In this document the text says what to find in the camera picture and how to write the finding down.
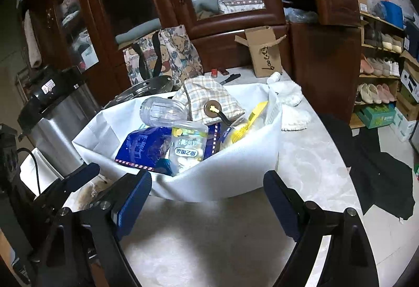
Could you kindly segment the yellow zip bag of cotton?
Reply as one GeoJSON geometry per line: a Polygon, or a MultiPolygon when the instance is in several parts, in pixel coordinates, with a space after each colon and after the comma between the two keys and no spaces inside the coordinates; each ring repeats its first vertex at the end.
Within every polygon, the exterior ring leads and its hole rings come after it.
{"type": "Polygon", "coordinates": [[[220,149],[226,149],[245,138],[251,131],[256,131],[264,126],[265,110],[268,102],[260,102],[252,109],[250,115],[240,117],[232,123],[221,135],[220,149]]]}

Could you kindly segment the blue pad package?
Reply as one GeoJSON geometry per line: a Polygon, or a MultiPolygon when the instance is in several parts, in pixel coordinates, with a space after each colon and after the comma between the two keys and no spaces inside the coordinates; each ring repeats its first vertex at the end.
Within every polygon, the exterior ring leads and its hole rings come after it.
{"type": "MultiPolygon", "coordinates": [[[[172,127],[147,127],[131,132],[120,146],[114,161],[123,166],[174,176],[169,161],[171,133],[172,127]]],[[[217,152],[220,133],[220,123],[208,126],[203,160],[217,152]]]]}

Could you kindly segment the clear cotton pad pack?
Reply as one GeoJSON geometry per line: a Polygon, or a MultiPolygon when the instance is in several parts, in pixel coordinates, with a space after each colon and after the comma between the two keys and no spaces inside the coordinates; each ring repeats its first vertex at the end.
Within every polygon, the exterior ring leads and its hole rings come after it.
{"type": "Polygon", "coordinates": [[[203,161],[207,136],[208,126],[203,123],[186,120],[173,123],[169,161],[174,176],[203,161]]]}

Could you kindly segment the clear plastic bottle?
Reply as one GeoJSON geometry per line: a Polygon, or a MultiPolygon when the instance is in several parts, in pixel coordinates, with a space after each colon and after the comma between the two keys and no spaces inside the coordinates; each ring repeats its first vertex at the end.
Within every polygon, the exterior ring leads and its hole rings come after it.
{"type": "Polygon", "coordinates": [[[161,97],[145,99],[139,115],[149,127],[171,127],[175,122],[188,120],[188,111],[181,102],[161,97]]]}

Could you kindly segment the black cloth on floor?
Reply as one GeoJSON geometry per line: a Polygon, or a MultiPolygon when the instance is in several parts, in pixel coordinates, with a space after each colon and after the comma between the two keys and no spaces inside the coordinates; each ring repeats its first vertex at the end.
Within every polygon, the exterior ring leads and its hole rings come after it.
{"type": "Polygon", "coordinates": [[[354,136],[345,122],[331,115],[319,118],[349,168],[362,212],[375,205],[408,220],[415,205],[412,168],[381,151],[377,129],[362,127],[354,136]]]}

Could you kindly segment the round brown hand mirror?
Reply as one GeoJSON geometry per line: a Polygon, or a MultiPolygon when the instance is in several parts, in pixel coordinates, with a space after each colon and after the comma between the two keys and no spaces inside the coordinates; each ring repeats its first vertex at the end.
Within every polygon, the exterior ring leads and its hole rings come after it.
{"type": "Polygon", "coordinates": [[[225,123],[227,126],[231,126],[232,121],[230,121],[227,116],[222,112],[222,106],[216,100],[208,100],[204,105],[205,115],[210,118],[219,117],[220,120],[225,123]]]}

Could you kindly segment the beige plaid cloth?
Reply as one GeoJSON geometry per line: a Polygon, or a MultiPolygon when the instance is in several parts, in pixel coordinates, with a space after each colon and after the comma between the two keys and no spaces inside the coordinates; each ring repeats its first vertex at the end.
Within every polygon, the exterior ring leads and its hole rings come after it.
{"type": "Polygon", "coordinates": [[[215,112],[210,111],[211,116],[205,113],[205,105],[209,101],[217,102],[221,107],[221,112],[229,121],[237,120],[246,112],[223,85],[203,75],[185,80],[173,96],[173,100],[186,108],[190,121],[201,122],[205,125],[222,121],[215,112]]]}

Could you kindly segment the white fluffy towel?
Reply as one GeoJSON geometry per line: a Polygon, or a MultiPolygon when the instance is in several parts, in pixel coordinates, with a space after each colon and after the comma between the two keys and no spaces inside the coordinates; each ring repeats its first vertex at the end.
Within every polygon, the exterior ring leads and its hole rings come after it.
{"type": "Polygon", "coordinates": [[[307,129],[311,122],[310,113],[299,108],[303,94],[301,87],[292,80],[268,84],[268,104],[265,125],[272,124],[281,116],[281,130],[285,132],[307,129]]]}

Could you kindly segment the green cardboard box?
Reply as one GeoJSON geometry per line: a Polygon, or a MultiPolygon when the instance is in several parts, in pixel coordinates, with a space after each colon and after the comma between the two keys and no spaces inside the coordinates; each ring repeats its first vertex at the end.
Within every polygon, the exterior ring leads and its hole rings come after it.
{"type": "Polygon", "coordinates": [[[388,105],[363,105],[356,115],[368,129],[374,129],[390,125],[395,117],[396,111],[388,105]]]}

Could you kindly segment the small white bottle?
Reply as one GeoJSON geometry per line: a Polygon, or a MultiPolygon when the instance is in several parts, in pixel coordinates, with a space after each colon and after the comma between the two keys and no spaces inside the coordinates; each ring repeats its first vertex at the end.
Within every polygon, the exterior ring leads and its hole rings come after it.
{"type": "Polygon", "coordinates": [[[274,83],[279,82],[281,79],[281,73],[279,72],[274,72],[273,74],[271,74],[267,80],[266,80],[266,84],[267,85],[272,85],[274,83]]]}

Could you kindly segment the red lighter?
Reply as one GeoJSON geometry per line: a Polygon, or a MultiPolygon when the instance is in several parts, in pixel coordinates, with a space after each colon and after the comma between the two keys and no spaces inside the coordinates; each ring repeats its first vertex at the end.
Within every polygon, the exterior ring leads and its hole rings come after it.
{"type": "Polygon", "coordinates": [[[218,74],[218,70],[217,69],[212,69],[211,70],[211,76],[213,77],[213,78],[216,78],[217,77],[217,74],[218,74]]]}

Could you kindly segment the bear print tote bag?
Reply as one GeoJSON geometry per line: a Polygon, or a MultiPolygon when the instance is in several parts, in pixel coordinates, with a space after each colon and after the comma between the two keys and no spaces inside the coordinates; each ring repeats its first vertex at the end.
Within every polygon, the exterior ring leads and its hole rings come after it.
{"type": "Polygon", "coordinates": [[[199,54],[183,25],[152,31],[124,49],[128,77],[132,85],[167,75],[174,89],[183,81],[204,74],[199,54]]]}

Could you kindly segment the black marker pen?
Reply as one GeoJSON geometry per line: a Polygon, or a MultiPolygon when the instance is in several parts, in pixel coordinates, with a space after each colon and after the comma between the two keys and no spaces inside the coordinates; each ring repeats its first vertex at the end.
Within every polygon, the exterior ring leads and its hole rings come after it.
{"type": "Polygon", "coordinates": [[[234,80],[236,80],[240,77],[241,77],[241,75],[239,73],[238,74],[232,74],[227,79],[220,82],[220,85],[225,85],[225,84],[230,83],[230,82],[232,82],[232,81],[234,81],[234,80]]]}

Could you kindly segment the open cardboard box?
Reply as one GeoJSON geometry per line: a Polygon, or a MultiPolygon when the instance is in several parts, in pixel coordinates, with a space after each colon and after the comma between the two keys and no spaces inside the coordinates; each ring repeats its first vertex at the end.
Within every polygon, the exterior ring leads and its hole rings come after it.
{"type": "Polygon", "coordinates": [[[234,40],[249,49],[255,76],[267,78],[275,72],[282,74],[279,44],[287,34],[277,38],[270,26],[245,29],[244,33],[245,38],[236,35],[234,40]]]}

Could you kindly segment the wooden shoe rack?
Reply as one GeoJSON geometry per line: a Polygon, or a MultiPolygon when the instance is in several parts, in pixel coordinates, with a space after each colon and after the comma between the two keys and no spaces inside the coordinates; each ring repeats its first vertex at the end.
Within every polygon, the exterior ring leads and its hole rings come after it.
{"type": "Polygon", "coordinates": [[[391,106],[393,122],[418,121],[418,28],[398,26],[368,12],[360,13],[361,59],[349,126],[365,127],[356,115],[363,105],[391,106]]]}

